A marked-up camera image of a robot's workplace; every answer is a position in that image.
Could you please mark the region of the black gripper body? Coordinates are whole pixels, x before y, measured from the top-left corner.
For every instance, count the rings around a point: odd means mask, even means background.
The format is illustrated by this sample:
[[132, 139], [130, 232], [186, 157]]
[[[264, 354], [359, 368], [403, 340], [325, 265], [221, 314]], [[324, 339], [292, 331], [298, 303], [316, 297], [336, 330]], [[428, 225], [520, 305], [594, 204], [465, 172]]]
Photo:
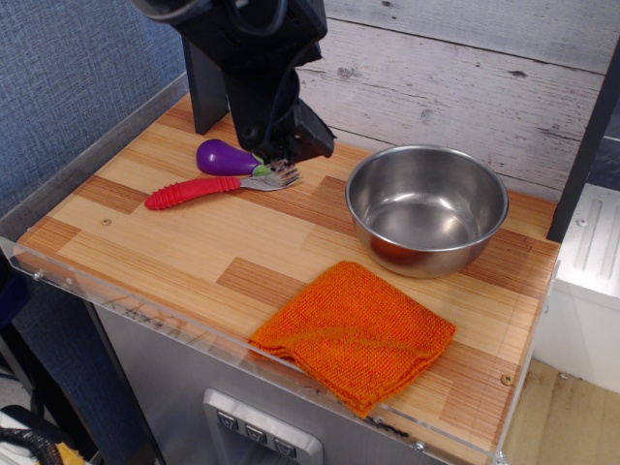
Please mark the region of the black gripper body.
[[266, 140], [287, 139], [293, 145], [293, 106], [300, 98], [298, 66], [322, 58], [316, 43], [227, 46], [221, 71], [241, 146], [249, 151]]

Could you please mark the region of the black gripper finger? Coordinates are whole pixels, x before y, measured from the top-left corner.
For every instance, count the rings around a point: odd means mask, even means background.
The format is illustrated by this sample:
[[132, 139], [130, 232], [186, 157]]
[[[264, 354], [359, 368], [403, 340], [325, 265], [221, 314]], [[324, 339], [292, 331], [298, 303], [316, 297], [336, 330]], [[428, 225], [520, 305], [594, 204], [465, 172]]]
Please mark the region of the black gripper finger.
[[329, 158], [335, 148], [335, 135], [324, 121], [301, 99], [293, 106], [293, 145], [290, 152], [294, 160]]
[[251, 152], [274, 171], [283, 171], [295, 165], [295, 152], [287, 139], [268, 139]]

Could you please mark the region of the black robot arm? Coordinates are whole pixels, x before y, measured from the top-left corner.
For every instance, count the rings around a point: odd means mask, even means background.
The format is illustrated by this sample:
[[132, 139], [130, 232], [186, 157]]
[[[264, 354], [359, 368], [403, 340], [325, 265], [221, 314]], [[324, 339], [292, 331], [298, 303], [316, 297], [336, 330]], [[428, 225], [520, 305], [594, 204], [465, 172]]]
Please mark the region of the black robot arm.
[[137, 1], [222, 73], [239, 144], [268, 163], [331, 156], [335, 136], [300, 98], [297, 68], [321, 59], [321, 1]]

